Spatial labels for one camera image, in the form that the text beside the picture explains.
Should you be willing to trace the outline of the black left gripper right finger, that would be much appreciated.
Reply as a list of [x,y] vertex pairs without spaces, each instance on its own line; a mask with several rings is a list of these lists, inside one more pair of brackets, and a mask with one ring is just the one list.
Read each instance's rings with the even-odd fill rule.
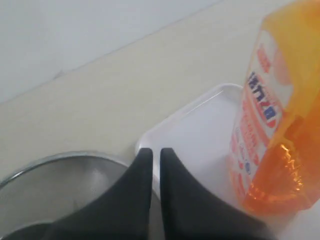
[[160,151],[160,201],[167,240],[270,240],[262,221],[210,193],[172,148]]

